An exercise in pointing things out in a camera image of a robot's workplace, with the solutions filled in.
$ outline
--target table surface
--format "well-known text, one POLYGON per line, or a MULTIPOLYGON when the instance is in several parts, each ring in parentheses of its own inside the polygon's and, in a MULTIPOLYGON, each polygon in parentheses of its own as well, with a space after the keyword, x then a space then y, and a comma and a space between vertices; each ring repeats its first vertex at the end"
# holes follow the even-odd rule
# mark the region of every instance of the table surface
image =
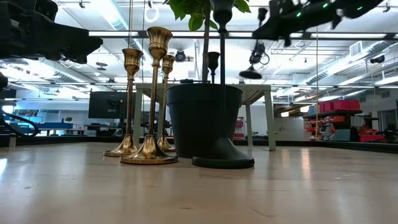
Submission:
POLYGON ((375 224, 398 219, 395 154, 239 147, 255 158, 255 167, 216 170, 195 167, 190 159, 133 166, 103 157, 116 146, 0 148, 1 223, 375 224))

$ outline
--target black equipment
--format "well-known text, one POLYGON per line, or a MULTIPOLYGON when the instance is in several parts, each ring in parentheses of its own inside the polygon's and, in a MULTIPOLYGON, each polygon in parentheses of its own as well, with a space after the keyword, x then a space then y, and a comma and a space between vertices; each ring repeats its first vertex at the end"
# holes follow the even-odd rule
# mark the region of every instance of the black equipment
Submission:
POLYGON ((385 61, 385 56, 379 56, 377 58, 372 58, 371 60, 369 60, 371 63, 383 63, 385 61))
POLYGON ((342 18, 337 14, 341 9, 345 17, 358 18, 379 5, 382 0, 309 0, 309 4, 294 4, 292 0, 270 0, 270 18, 252 33, 255 39, 285 40, 290 46, 290 34, 332 22, 336 28, 342 18))
POLYGON ((178 50, 177 53, 175 54, 175 61, 176 62, 183 62, 185 61, 185 58, 187 56, 185 55, 183 50, 178 50))
MULTIPOLYGON (((126 119, 127 102, 126 93, 114 91, 92 91, 88 108, 89 118, 126 119)), ((135 104, 135 93, 132 96, 135 104)))
MULTIPOLYGON (((8 78, 6 78, 0 72, 0 93, 7 86, 8 86, 8 78)), ((34 136, 36 136, 39 133, 39 129, 38 129, 38 127, 37 127, 37 125, 35 123, 33 123, 32 121, 29 121, 28 119, 21 118, 20 116, 9 114, 9 113, 3 111, 2 110, 3 106, 16 106, 16 103, 13 102, 13 101, 6 101, 6 100, 0 99, 0 126, 4 126, 6 129, 10 130, 12 133, 15 133, 17 136, 20 136, 20 137, 34 137, 34 136), (4 115, 6 115, 6 116, 8 116, 10 118, 15 118, 15 119, 18 119, 20 121, 23 121, 23 122, 31 124, 33 126, 33 128, 34 128, 34 132, 31 135, 27 135, 27 134, 24 134, 24 133, 16 130, 10 124, 6 123, 6 119, 5 119, 4 115)))
MULTIPOLYGON (((258 14, 258 20, 259 20, 259 27, 261 27, 262 22, 266 19, 266 14, 268 10, 265 8, 259 8, 259 14, 258 14)), ((267 65, 269 63, 269 56, 266 54, 266 47, 264 46, 264 43, 259 42, 259 40, 256 40, 256 44, 254 46, 254 50, 252 50, 249 62, 251 66, 242 72, 239 72, 239 76, 243 78, 248 78, 248 79, 261 79, 262 75, 254 69, 253 65, 257 63, 261 63, 263 65, 267 65)))
POLYGON ((0 59, 71 60, 87 55, 103 41, 89 31, 54 23, 58 6, 51 0, 0 0, 0 59))

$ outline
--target candlestick base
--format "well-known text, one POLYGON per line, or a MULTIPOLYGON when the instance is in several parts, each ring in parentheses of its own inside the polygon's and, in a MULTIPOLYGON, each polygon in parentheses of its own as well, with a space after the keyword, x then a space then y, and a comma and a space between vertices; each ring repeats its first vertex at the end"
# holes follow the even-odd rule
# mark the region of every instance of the candlestick base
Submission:
POLYGON ((104 151, 104 156, 123 157, 131 155, 138 151, 138 146, 134 143, 131 134, 125 134, 123 142, 116 148, 110 151, 104 151))
POLYGON ((157 141, 157 144, 159 145, 160 149, 164 152, 175 152, 175 148, 172 147, 169 142, 167 141, 167 138, 165 135, 162 135, 159 140, 157 141))
POLYGON ((126 164, 159 165, 178 162, 178 157, 168 156, 157 145, 155 136, 147 134, 141 148, 130 156, 121 157, 120 162, 126 164))

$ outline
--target air vent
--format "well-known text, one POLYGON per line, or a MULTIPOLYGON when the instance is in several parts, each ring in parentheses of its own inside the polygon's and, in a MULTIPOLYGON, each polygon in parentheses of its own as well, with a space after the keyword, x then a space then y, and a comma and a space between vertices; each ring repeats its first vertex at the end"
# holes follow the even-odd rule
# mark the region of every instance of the air vent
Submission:
POLYGON ((358 41, 357 43, 349 47, 349 55, 351 57, 360 54, 361 52, 362 52, 362 41, 358 41))
POLYGON ((388 98, 390 97, 390 91, 384 91, 381 93, 381 98, 388 98))

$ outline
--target red box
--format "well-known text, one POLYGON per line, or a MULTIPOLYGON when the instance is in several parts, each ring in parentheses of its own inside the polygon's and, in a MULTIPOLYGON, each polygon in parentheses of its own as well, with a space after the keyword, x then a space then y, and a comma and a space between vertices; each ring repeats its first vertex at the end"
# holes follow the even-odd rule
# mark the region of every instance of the red box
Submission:
POLYGON ((333 102, 326 102, 323 105, 323 109, 325 110, 325 112, 334 111, 335 107, 333 106, 333 102))
POLYGON ((336 100, 333 102, 334 110, 351 110, 351 100, 336 100))
POLYGON ((361 105, 359 104, 359 100, 350 100, 349 107, 351 110, 361 110, 361 105))

